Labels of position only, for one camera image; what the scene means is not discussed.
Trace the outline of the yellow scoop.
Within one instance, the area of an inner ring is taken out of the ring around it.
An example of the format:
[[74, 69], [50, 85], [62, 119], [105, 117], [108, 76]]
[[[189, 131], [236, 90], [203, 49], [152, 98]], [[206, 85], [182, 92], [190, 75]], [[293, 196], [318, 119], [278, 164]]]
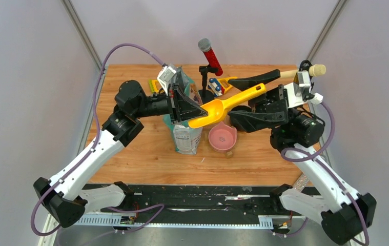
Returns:
[[235, 106], [240, 105], [250, 99], [265, 94], [267, 91], [265, 84], [258, 84], [249, 89], [246, 89], [238, 94], [235, 94], [228, 99], [214, 99], [201, 106], [202, 109], [206, 110], [207, 116], [198, 117], [188, 121], [190, 128], [202, 128], [208, 125], [219, 123], [224, 120], [227, 113]]

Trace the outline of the green pet food bag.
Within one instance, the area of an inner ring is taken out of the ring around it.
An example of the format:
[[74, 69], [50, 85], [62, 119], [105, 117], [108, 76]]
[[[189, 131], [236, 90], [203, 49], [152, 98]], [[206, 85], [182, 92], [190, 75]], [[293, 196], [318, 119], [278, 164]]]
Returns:
[[[203, 102], [200, 98], [195, 81], [185, 74], [182, 67], [177, 68], [177, 72], [179, 71], [181, 72], [184, 94], [198, 105], [202, 105]], [[202, 128], [191, 128], [187, 121], [173, 124], [169, 115], [164, 115], [163, 121], [170, 130], [170, 136], [173, 140], [175, 151], [180, 154], [195, 155], [200, 143]]]

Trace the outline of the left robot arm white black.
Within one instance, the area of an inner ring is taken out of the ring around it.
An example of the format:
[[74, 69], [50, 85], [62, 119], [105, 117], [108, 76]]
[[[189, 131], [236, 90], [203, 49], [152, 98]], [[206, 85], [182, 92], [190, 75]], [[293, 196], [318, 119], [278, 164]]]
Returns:
[[144, 128], [142, 117], [169, 114], [175, 122], [206, 116], [199, 104], [185, 95], [183, 84], [170, 91], [147, 96], [136, 80], [121, 84], [116, 106], [92, 142], [65, 168], [50, 179], [39, 178], [34, 189], [40, 203], [62, 228], [74, 225], [84, 214], [107, 207], [122, 212], [133, 208], [133, 192], [123, 182], [85, 190], [89, 179], [115, 154], [123, 150]]

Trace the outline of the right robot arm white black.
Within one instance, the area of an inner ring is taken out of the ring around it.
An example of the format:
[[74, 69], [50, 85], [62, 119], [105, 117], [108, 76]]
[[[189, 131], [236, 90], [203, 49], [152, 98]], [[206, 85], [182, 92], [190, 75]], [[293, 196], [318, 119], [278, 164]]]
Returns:
[[312, 78], [325, 72], [324, 65], [310, 65], [231, 79], [229, 84], [240, 91], [279, 78], [293, 81], [250, 99], [249, 111], [234, 108], [229, 117], [236, 128], [247, 133], [269, 128], [271, 146], [297, 166], [321, 194], [321, 198], [314, 198], [287, 184], [281, 185], [269, 201], [274, 213], [297, 212], [320, 224], [338, 245], [356, 241], [359, 234], [364, 235], [362, 244], [368, 245], [367, 230], [374, 219], [376, 200], [369, 193], [358, 192], [328, 166], [321, 151], [314, 148], [324, 133], [325, 121], [303, 108], [306, 103], [323, 104], [322, 95], [312, 91]]

